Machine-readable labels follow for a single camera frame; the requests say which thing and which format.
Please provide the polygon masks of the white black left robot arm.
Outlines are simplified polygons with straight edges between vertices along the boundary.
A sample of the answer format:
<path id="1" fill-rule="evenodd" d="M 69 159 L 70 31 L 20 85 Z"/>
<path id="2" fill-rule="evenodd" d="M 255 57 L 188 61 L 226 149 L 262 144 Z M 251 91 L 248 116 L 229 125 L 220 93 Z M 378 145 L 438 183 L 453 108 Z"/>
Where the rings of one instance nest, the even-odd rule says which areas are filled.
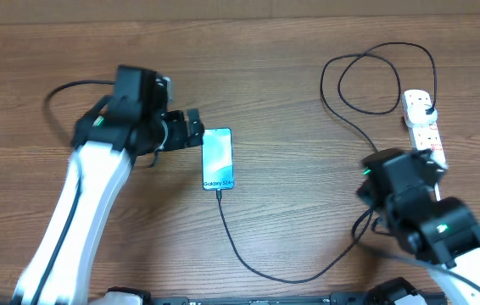
<path id="1" fill-rule="evenodd" d="M 10 300 L 13 304 L 85 304 L 109 212 L 136 159 L 198 147 L 196 108 L 170 111 L 171 81 L 151 69 L 121 65 L 103 96 L 76 122 L 58 203 Z"/>

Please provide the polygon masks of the blue Galaxy smartphone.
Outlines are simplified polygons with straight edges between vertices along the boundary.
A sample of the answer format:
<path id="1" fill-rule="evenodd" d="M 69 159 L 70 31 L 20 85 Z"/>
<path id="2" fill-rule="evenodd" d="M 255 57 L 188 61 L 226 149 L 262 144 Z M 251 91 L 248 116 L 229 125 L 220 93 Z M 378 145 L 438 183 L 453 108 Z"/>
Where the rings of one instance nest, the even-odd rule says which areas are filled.
<path id="1" fill-rule="evenodd" d="M 202 177 L 203 188 L 206 191 L 234 188 L 232 130 L 230 128 L 204 131 Z"/>

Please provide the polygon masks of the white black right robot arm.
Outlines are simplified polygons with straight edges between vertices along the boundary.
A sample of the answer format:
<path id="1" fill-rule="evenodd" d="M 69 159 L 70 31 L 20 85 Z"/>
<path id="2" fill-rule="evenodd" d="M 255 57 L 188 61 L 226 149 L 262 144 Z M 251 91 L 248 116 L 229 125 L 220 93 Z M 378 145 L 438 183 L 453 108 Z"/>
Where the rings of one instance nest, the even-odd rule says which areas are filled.
<path id="1" fill-rule="evenodd" d="M 459 198 L 434 195 L 447 165 L 429 149 L 398 148 L 361 163 L 357 195 L 407 252 L 402 262 L 426 269 L 453 304 L 480 304 L 480 224 Z"/>

